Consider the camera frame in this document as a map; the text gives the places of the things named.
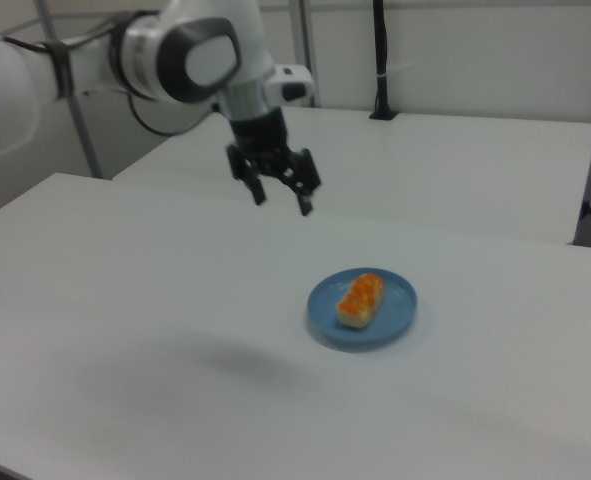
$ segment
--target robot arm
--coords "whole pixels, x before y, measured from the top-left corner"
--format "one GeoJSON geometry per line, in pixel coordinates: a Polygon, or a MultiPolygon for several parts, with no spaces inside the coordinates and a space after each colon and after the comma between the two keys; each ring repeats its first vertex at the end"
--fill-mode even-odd
{"type": "Polygon", "coordinates": [[[32,136],[40,105],[111,89],[149,100],[212,98],[228,119],[233,177],[264,202],[260,175],[297,195],[302,214],[320,179],[308,150],[292,152],[279,108],[313,94],[310,72],[276,66],[256,0],[172,0],[123,14],[88,36],[26,45],[0,37],[0,152],[32,136]]]}

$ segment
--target white table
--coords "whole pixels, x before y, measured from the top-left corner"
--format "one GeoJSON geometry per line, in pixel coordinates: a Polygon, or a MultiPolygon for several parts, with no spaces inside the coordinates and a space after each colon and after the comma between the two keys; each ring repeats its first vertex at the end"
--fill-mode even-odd
{"type": "Polygon", "coordinates": [[[591,249],[54,176],[0,210],[0,464],[34,480],[591,479],[591,249]],[[419,294],[318,343],[326,275],[419,294]]]}
{"type": "MultiPolygon", "coordinates": [[[[285,109],[293,149],[310,148],[323,186],[318,212],[565,244],[575,236],[591,163],[591,125],[526,120],[285,109]]],[[[231,179],[233,140],[213,115],[115,177],[133,185],[250,202],[231,179]]],[[[264,182],[269,205],[293,194],[264,182]]]]}

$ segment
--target metal pole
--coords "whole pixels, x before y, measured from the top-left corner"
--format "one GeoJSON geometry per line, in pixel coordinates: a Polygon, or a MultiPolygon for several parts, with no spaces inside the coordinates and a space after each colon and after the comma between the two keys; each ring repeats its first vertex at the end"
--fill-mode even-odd
{"type": "MultiPolygon", "coordinates": [[[[295,61],[305,65],[313,75],[317,90],[318,76],[315,63],[315,46],[313,42],[313,30],[311,19],[311,6],[309,0],[288,0],[288,9],[291,14],[291,26],[293,29],[293,44],[295,46],[295,61]]],[[[310,100],[310,106],[315,107],[319,103],[316,92],[310,100]]]]}
{"type": "MultiPolygon", "coordinates": [[[[53,25],[53,19],[48,11],[46,0],[34,0],[34,3],[35,10],[37,10],[37,16],[39,17],[46,38],[49,40],[57,40],[57,33],[55,32],[55,26],[53,25]]],[[[73,118],[73,124],[75,125],[79,142],[82,145],[82,150],[86,156],[86,163],[91,171],[91,175],[94,178],[103,179],[104,174],[102,173],[102,168],[99,164],[95,147],[93,146],[91,135],[88,131],[86,121],[84,120],[79,101],[75,97],[67,98],[66,101],[68,103],[68,109],[71,112],[71,117],[73,118]]]]}

